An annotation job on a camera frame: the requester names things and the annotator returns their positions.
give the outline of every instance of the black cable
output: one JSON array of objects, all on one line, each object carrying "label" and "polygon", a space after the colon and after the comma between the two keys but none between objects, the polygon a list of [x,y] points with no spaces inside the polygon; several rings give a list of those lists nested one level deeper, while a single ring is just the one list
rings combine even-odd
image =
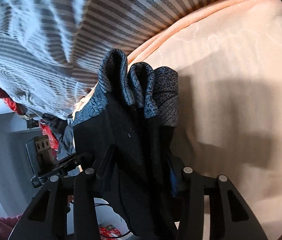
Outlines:
[{"label": "black cable", "polygon": [[[101,207],[101,206],[110,206],[110,205],[109,204],[105,204],[105,203],[95,203],[94,206],[95,207]],[[121,238],[121,237],[127,236],[130,233],[131,233],[131,231],[129,230],[127,233],[125,233],[125,234],[123,234],[121,236],[105,236],[105,235],[102,235],[102,234],[100,234],[100,236],[103,236],[105,238],[117,239],[117,238]]]}]

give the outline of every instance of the black garment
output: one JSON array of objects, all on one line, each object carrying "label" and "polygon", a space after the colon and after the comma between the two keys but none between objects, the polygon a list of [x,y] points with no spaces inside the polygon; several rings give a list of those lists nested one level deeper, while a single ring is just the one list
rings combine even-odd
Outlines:
[{"label": "black garment", "polygon": [[117,146],[111,190],[103,198],[143,240],[176,237],[161,147],[172,139],[161,129],[172,133],[176,123],[177,73],[139,63],[127,74],[127,58],[117,49],[105,55],[95,93],[73,123],[77,153],[91,152],[100,162],[110,144]]},{"label": "black garment", "polygon": [[59,160],[75,153],[73,146],[73,127],[67,120],[62,120],[52,114],[43,114],[42,119],[49,126],[59,142],[57,158]]}]

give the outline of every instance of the silver rivet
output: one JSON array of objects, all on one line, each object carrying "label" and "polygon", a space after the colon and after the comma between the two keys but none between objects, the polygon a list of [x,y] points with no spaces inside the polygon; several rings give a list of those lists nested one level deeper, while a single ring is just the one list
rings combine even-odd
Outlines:
[{"label": "silver rivet", "polygon": [[185,167],[185,168],[183,169],[183,171],[184,171],[185,173],[187,173],[187,174],[190,174],[190,173],[193,172],[192,168],[190,168],[190,167]]},{"label": "silver rivet", "polygon": [[58,179],[59,179],[59,177],[56,176],[56,175],[53,175],[53,176],[51,176],[51,178],[50,178],[50,180],[51,180],[52,182],[56,182],[56,181],[58,181]]},{"label": "silver rivet", "polygon": [[226,182],[228,180],[228,177],[225,176],[225,175],[220,175],[219,180],[222,181],[222,182]]},{"label": "silver rivet", "polygon": [[88,174],[88,175],[93,174],[94,173],[94,169],[93,168],[87,168],[85,170],[85,173]]}]

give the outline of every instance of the gray and white striped blanket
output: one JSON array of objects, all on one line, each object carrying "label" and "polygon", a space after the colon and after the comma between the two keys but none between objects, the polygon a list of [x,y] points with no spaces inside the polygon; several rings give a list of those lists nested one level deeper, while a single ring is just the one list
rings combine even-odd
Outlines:
[{"label": "gray and white striped blanket", "polygon": [[0,0],[0,87],[65,119],[97,82],[106,51],[129,54],[217,0]]}]

